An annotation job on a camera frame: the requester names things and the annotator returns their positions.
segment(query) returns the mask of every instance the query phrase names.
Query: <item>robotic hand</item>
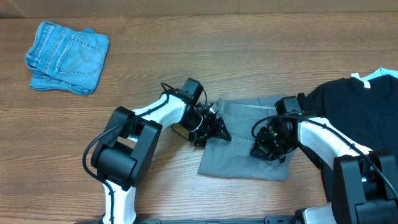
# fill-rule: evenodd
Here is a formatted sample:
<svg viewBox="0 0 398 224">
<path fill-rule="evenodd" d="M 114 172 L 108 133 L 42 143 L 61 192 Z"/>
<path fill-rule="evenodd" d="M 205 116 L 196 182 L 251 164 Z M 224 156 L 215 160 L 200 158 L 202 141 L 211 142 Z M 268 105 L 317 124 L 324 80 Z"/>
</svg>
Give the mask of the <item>robotic hand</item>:
<svg viewBox="0 0 398 224">
<path fill-rule="evenodd" d="M 187 129 L 189 140 L 195 146 L 204 146 L 212 137 L 231 140 L 222 118 L 216 118 L 214 105 L 197 104 L 203 87 L 188 79 L 181 90 L 164 87 L 155 103 L 138 110 L 117 108 L 103 134 L 94 139 L 83 154 L 83 167 L 92 177 L 101 181 L 105 189 L 104 224 L 335 224 L 335 223 L 397 223 L 396 204 L 398 170 L 393 156 L 372 152 L 367 147 L 353 144 L 335 129 L 326 118 L 301 110 L 295 97 L 283 98 L 276 103 L 278 115 L 264 118 L 254 125 L 252 135 L 256 143 L 251 155 L 268 161 L 284 162 L 287 153 L 301 148 L 312 162 L 319 161 L 333 172 L 333 200 L 321 207 L 297 210 L 295 216 L 265 217 L 240 220 L 185 220 L 179 222 L 136 220 L 134 198 L 136 187 L 149 168 L 160 132 L 178 123 Z M 254 129 L 265 120 L 257 135 Z M 136 142 L 132 149 L 118 142 L 118 137 Z M 90 147 L 98 144 L 91 157 L 97 175 L 85 165 Z M 365 191 L 364 183 L 373 184 Z"/>
</svg>

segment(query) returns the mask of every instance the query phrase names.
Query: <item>brown tabletop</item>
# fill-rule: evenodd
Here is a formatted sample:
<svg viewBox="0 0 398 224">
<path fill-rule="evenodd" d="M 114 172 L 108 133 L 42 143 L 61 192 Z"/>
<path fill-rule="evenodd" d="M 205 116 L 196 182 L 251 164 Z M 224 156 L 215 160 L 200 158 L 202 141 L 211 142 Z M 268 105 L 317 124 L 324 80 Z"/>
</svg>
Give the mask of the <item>brown tabletop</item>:
<svg viewBox="0 0 398 224">
<path fill-rule="evenodd" d="M 94 94 L 29 89 L 24 56 L 42 19 L 0 20 L 0 223 L 73 223 L 104 212 L 81 156 L 113 109 L 146 106 L 160 82 L 200 81 L 209 100 L 309 93 L 379 67 L 398 69 L 398 13 L 51 19 L 106 34 Z M 289 179 L 197 174 L 202 148 L 165 130 L 139 186 L 141 218 L 260 218 L 326 202 L 320 172 L 297 151 Z"/>
</svg>

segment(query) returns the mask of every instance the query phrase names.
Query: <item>blue jeans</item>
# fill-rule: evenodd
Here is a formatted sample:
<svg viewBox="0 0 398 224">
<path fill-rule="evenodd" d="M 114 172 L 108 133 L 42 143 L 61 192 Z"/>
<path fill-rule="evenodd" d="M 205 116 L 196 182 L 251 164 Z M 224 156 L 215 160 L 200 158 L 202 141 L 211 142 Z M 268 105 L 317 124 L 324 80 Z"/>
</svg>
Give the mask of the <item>blue jeans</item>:
<svg viewBox="0 0 398 224">
<path fill-rule="evenodd" d="M 76 32 L 42 22 L 25 56 L 27 67 L 32 71 L 30 88 L 92 94 L 100 79 L 108 47 L 108 38 L 95 34 L 91 28 Z"/>
</svg>

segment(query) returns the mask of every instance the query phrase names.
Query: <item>gray fabric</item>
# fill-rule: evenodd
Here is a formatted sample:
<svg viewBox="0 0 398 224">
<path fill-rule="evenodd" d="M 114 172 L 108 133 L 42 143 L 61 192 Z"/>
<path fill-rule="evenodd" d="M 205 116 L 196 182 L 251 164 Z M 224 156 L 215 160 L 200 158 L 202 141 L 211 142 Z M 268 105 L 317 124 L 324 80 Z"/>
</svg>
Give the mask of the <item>gray fabric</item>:
<svg viewBox="0 0 398 224">
<path fill-rule="evenodd" d="M 284 96 L 219 100 L 217 116 L 224 119 L 232 141 L 217 138 L 207 140 L 198 173 L 213 177 L 286 180 L 294 151 L 286 156 L 284 163 L 250 156 L 254 145 L 254 138 L 251 136 L 254 123 L 277 114 L 275 102 L 282 97 Z M 265 124 L 267 123 L 257 126 L 255 133 Z"/>
</svg>

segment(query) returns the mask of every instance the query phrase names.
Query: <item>black cloth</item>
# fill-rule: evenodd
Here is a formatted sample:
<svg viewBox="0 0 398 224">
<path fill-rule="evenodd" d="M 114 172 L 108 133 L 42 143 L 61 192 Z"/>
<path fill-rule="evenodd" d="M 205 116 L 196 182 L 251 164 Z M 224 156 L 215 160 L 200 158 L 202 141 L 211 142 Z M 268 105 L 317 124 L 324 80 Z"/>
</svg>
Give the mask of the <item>black cloth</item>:
<svg viewBox="0 0 398 224">
<path fill-rule="evenodd" d="M 342 78 L 320 85 L 308 96 L 300 93 L 297 99 L 303 110 L 325 116 L 350 139 L 373 151 L 389 151 L 398 161 L 398 79 L 384 75 L 369 82 L 371 88 L 364 88 L 356 78 Z M 326 164 L 319 168 L 326 194 L 331 195 L 332 172 Z"/>
</svg>

